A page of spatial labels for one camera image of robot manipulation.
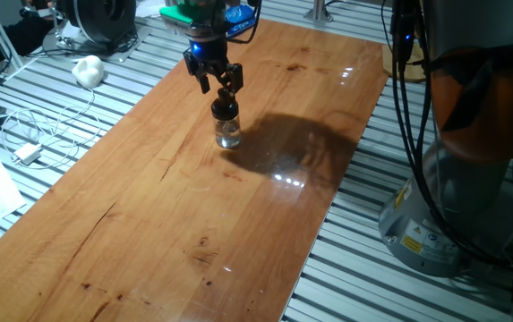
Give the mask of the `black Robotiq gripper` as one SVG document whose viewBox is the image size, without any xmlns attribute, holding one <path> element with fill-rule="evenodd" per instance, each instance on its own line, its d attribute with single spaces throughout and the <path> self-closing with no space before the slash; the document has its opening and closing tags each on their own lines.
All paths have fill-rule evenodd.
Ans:
<svg viewBox="0 0 513 322">
<path fill-rule="evenodd" d="M 184 62 L 188 73 L 200 84 L 203 94 L 210 90 L 207 73 L 217 77 L 230 93 L 236 94 L 244 86 L 243 66 L 228 63 L 225 37 L 209 41 L 191 39 L 189 43 L 190 47 L 184 51 Z"/>
</svg>

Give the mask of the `operator hand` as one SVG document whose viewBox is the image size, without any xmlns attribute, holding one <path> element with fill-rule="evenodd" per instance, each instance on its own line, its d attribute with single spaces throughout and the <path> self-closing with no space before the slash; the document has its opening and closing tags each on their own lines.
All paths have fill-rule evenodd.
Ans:
<svg viewBox="0 0 513 322">
<path fill-rule="evenodd" d="M 31 4 L 35 7 L 36 12 L 42 18 L 46 18 L 53 14 L 53 2 L 49 0 L 32 0 Z"/>
</svg>

